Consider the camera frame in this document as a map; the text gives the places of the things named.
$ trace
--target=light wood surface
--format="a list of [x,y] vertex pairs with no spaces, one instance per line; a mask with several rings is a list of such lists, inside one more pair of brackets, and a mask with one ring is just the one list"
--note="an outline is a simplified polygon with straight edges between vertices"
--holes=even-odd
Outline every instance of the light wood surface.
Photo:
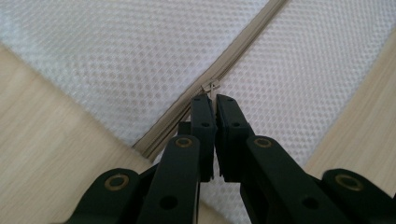
[[[396,191],[396,33],[305,170],[344,167]],[[0,45],[0,223],[65,221],[116,167],[150,166],[79,105]],[[201,223],[225,223],[204,204]]]
[[332,168],[364,175],[390,196],[396,192],[396,30],[305,166],[316,177]]
[[[0,223],[64,222],[117,167],[141,173],[150,163],[0,45]],[[200,205],[200,223],[226,223]]]

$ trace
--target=brass screw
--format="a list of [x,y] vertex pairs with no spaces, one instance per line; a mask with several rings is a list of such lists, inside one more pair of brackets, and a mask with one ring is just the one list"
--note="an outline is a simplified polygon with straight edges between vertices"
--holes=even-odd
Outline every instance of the brass screw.
[[336,175],[335,182],[337,182],[340,186],[353,191],[361,191],[364,188],[363,184],[359,181],[359,179],[350,175]]
[[176,145],[178,147],[190,147],[192,145],[192,141],[190,138],[179,138],[176,140]]
[[270,147],[272,145],[271,141],[265,138],[255,139],[254,144],[256,144],[258,147]]
[[[120,179],[122,182],[120,182],[120,184],[114,185],[111,182],[115,179]],[[128,185],[128,183],[129,183],[128,175],[116,174],[116,175],[109,177],[106,180],[105,188],[110,191],[117,191],[117,190],[125,188]]]

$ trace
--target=zipper tape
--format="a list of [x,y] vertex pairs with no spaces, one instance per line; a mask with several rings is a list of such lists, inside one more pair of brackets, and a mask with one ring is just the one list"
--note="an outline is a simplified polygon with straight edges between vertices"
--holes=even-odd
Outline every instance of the zipper tape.
[[190,115],[190,99],[200,93],[212,92],[213,89],[216,89],[219,86],[218,82],[226,76],[227,72],[287,2],[288,0],[270,0],[233,43],[179,96],[151,129],[133,145],[133,149],[154,161],[167,141],[175,135],[178,123]]

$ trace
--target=fabric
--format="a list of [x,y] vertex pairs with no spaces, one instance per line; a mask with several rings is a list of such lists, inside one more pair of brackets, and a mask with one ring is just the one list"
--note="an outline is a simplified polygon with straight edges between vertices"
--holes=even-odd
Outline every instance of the fabric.
[[[132,145],[265,4],[6,0],[0,40]],[[290,1],[219,93],[304,165],[395,28],[395,11],[393,0]],[[217,177],[201,196],[249,223],[238,189]]]

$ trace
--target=zipper slider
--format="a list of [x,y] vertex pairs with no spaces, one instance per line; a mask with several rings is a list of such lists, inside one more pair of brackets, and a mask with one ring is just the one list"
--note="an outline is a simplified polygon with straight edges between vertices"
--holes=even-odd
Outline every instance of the zipper slider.
[[218,79],[210,78],[207,82],[202,84],[201,87],[205,93],[209,93],[209,98],[213,101],[213,100],[215,100],[214,90],[216,90],[220,87],[220,82]]

